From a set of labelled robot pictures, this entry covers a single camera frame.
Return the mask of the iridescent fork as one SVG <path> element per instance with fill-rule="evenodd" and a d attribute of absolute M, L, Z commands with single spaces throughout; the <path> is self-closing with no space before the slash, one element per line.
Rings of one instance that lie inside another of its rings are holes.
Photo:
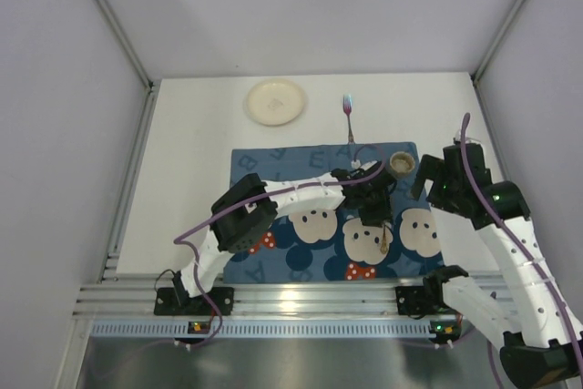
<path fill-rule="evenodd" d="M 348 143 L 354 144 L 354 135 L 353 135 L 353 127 L 352 127 L 352 120 L 351 115 L 353 112 L 353 99 L 351 95 L 344 95 L 343 96 L 343 113 L 347 118 L 347 127 L 348 127 Z"/>

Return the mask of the blue cartoon bear placemat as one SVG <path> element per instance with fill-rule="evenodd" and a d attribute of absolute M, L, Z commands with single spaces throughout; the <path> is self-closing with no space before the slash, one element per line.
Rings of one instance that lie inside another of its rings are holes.
<path fill-rule="evenodd" d="M 230 181 L 248 173 L 262 179 L 308 179 L 361 162 L 388 159 L 397 151 L 418 156 L 413 142 L 235 149 Z M 414 176 L 391 194 L 394 221 L 389 252 L 380 252 L 382 228 L 365 227 L 354 210 L 312 210 L 276 220 L 261 240 L 236 254 L 224 269 L 232 284 L 366 281 L 423 276 L 444 264 L 435 217 L 424 198 L 413 200 Z"/>

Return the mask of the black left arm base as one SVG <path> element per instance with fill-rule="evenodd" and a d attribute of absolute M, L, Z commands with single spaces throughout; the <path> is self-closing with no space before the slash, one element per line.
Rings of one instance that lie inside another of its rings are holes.
<path fill-rule="evenodd" d="M 208 297 L 222 315 L 231 315 L 234 304 L 233 288 L 215 287 L 210 290 Z M 211 316 L 218 314 L 202 295 L 191 298 L 186 292 L 176 292 L 173 287 L 157 290 L 153 312 L 156 316 Z"/>

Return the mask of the cream round plate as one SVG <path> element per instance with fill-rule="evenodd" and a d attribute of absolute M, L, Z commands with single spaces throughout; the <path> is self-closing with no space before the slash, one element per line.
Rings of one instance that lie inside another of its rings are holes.
<path fill-rule="evenodd" d="M 292 122 L 303 112 L 306 103 L 303 88 L 285 78 L 260 81 L 249 90 L 244 101 L 248 116 L 268 127 Z"/>

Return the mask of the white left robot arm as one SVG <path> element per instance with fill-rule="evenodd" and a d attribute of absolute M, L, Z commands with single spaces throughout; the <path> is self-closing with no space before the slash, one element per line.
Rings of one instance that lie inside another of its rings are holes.
<path fill-rule="evenodd" d="M 366 226 L 382 226 L 391 218 L 389 196 L 396 182 L 382 161 L 311 179 L 269 181 L 256 173 L 244 176 L 211 206 L 208 219 L 174 240 L 193 251 L 192 260 L 172 279 L 179 302 L 208 293 L 228 261 L 258 243 L 281 217 L 347 209 L 358 211 Z"/>

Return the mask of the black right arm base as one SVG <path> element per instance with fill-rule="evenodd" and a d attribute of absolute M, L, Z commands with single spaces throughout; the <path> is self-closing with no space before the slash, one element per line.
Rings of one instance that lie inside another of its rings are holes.
<path fill-rule="evenodd" d="M 420 320 L 428 316 L 457 314 L 438 293 L 430 292 L 424 286 L 397 286 L 394 291 L 399 315 Z"/>

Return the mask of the gold spoon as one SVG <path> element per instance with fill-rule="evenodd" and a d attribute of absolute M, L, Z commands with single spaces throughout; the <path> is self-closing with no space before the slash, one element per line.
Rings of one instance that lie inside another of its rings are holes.
<path fill-rule="evenodd" d="M 391 231 L 391 225 L 388 222 L 384 222 L 382 225 L 382 238 L 380 252 L 382 255 L 386 255 L 389 252 L 390 243 L 393 241 L 393 234 Z"/>

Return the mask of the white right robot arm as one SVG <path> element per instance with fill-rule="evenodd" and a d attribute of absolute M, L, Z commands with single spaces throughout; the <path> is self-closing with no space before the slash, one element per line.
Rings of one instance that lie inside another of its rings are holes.
<path fill-rule="evenodd" d="M 542 254 L 530 209 L 511 181 L 493 182 L 475 143 L 456 142 L 442 157 L 420 160 L 411 195 L 471 221 L 503 277 L 516 308 L 505 311 L 462 267 L 438 268 L 423 278 L 436 308 L 462 314 L 490 342 L 517 388 L 539 388 L 582 375 L 582 323 L 570 310 Z"/>

